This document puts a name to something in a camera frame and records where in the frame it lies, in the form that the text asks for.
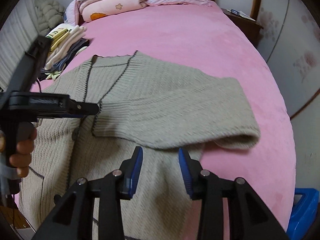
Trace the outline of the person's left hand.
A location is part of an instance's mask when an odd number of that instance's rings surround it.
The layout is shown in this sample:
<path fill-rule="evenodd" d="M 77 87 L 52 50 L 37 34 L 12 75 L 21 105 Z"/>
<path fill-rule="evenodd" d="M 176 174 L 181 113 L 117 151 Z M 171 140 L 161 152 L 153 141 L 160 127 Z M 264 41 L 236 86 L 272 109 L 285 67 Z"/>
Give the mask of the person's left hand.
<path fill-rule="evenodd" d="M 15 179 L 22 179 L 29 173 L 37 130 L 31 122 L 22 122 L 19 124 L 18 135 L 23 136 L 24 140 L 17 142 L 14 154 L 9 157 L 9 164 L 15 170 Z"/>

